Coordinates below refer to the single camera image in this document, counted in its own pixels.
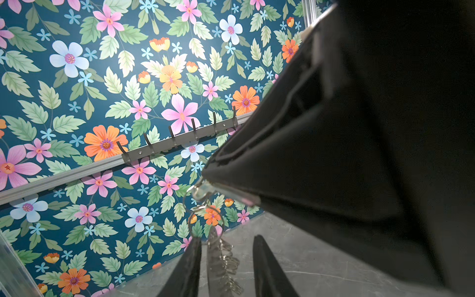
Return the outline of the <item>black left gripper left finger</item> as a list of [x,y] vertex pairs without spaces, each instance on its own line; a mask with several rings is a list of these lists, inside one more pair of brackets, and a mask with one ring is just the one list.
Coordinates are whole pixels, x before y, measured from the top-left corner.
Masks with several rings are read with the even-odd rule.
[[193,238],[157,297],[197,297],[202,244]]

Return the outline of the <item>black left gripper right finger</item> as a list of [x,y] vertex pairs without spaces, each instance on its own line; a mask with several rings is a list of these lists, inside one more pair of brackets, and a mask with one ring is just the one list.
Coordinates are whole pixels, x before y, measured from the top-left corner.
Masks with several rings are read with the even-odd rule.
[[298,297],[262,235],[254,237],[252,256],[257,297]]

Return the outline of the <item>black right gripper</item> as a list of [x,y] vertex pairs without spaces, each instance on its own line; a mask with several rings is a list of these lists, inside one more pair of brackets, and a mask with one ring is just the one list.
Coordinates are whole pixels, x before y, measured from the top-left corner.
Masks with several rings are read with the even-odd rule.
[[203,179],[396,278],[475,294],[475,4],[339,1]]

